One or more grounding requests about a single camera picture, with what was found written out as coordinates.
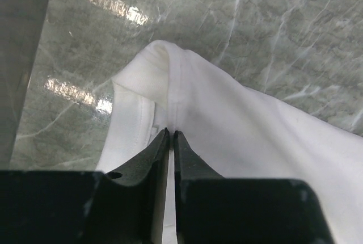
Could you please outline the white Coca-Cola t-shirt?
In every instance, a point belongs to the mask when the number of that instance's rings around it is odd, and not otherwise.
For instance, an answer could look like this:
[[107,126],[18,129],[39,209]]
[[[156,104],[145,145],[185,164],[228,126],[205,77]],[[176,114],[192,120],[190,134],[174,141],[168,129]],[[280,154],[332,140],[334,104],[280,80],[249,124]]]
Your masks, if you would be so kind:
[[157,40],[112,77],[97,169],[144,150],[159,131],[231,178],[295,178],[315,191],[336,243],[362,242],[362,138],[242,86],[193,51]]

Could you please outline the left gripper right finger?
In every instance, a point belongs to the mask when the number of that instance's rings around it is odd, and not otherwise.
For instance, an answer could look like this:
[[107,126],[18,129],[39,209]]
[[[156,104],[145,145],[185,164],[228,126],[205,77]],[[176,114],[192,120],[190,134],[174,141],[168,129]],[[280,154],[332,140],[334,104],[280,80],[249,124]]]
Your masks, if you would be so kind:
[[296,179],[224,178],[174,135],[179,243],[332,243],[311,187]]

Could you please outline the clear plastic bin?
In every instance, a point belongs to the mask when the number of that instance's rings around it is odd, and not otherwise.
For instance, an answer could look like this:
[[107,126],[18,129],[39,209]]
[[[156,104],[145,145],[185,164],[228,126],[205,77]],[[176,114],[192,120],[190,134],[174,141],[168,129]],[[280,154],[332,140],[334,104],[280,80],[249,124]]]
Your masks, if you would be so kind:
[[111,78],[153,40],[231,70],[239,0],[1,0],[1,166],[93,170]]

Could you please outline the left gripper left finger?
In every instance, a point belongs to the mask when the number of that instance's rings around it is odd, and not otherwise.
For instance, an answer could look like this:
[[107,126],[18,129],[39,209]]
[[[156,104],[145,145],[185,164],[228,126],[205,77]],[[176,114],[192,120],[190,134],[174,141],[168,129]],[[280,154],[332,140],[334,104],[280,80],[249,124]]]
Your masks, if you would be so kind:
[[2,171],[2,243],[161,243],[170,134],[108,173]]

